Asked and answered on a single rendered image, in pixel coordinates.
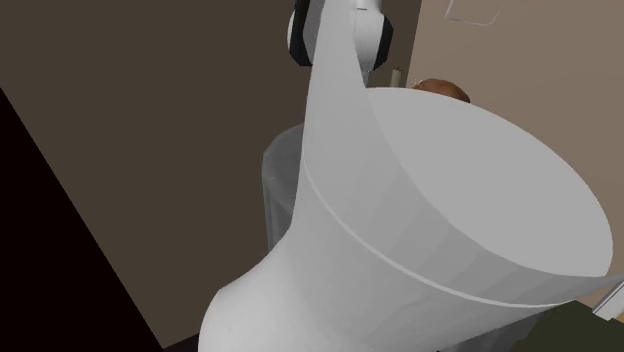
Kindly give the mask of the brown round object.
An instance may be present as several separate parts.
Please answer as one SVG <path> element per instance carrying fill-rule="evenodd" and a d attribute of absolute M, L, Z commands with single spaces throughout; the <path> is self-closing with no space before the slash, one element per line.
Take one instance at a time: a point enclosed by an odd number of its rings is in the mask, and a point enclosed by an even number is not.
<path fill-rule="evenodd" d="M 413 86 L 413 89 L 448 96 L 466 103 L 471 102 L 469 95 L 463 89 L 443 79 L 429 78 L 420 80 Z"/>

